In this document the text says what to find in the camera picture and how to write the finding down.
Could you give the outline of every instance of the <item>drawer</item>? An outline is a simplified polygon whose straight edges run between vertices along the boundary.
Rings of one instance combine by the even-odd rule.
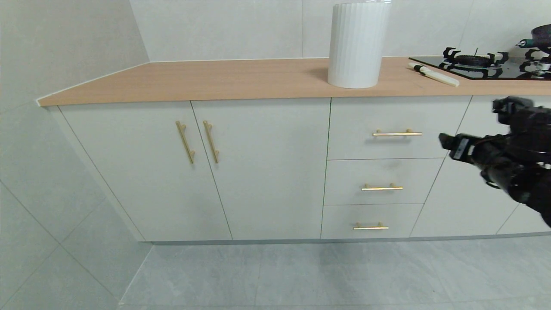
[[[333,98],[328,159],[445,157],[438,134],[455,133],[471,96]],[[403,133],[420,136],[373,136]]]
[[[322,239],[407,238],[423,204],[325,206]],[[360,227],[388,229],[354,229]]]
[[[442,161],[442,158],[328,161],[323,204],[422,204]],[[363,190],[387,188],[391,183],[403,189]]]

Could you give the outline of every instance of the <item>gas stove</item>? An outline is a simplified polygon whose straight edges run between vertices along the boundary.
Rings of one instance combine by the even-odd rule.
[[[524,57],[509,57],[507,52],[458,55],[454,47],[444,50],[444,57],[416,56],[409,59],[468,79],[529,79],[551,81],[551,56],[535,58],[530,49]]]

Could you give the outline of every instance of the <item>gold drawer pull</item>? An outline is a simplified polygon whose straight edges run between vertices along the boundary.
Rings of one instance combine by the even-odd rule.
[[[178,127],[178,132],[180,133],[180,137],[182,138],[183,146],[186,148],[187,155],[190,157],[190,162],[193,163],[193,156],[195,155],[195,151],[191,150],[190,146],[187,144],[186,135],[184,134],[184,131],[186,130],[186,125],[183,125],[179,121],[176,121],[176,126]]]
[[[360,225],[360,223],[356,223],[356,227],[353,227],[352,229],[355,230],[355,231],[363,231],[363,230],[367,230],[367,229],[380,230],[380,229],[388,229],[388,228],[389,227],[383,226],[382,223],[379,222],[378,226],[367,226],[367,227],[363,227],[362,225]]]
[[[212,124],[209,124],[207,121],[204,121],[203,124],[205,125],[208,143],[210,144],[210,149],[212,150],[212,154],[214,156],[214,162],[218,163],[218,153],[220,152],[218,152],[218,150],[214,147],[214,141],[212,140],[212,135],[210,134],[210,131],[212,130]]]
[[[405,132],[381,132],[380,129],[377,129],[373,133],[374,137],[403,137],[403,136],[422,136],[422,132],[413,132],[411,129],[406,130]]]
[[[365,186],[361,188],[362,191],[372,191],[372,190],[403,190],[403,186],[396,186],[396,184],[391,183],[387,188],[371,188],[365,183]]]

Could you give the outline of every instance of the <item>backsplash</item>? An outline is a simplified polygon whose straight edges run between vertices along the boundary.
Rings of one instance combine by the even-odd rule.
[[[350,0],[130,0],[151,61],[328,57]],[[511,51],[550,24],[550,0],[393,0],[385,56]]]

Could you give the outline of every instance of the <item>cabinet door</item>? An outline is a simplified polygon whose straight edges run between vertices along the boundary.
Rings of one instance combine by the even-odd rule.
[[[60,108],[145,240],[231,239],[189,101]]]
[[[491,112],[495,98],[501,96],[474,96],[458,133],[508,133],[508,126]],[[503,191],[485,185],[475,166],[446,157],[412,237],[496,234],[517,205]]]
[[[233,238],[320,238],[329,99],[192,104]]]

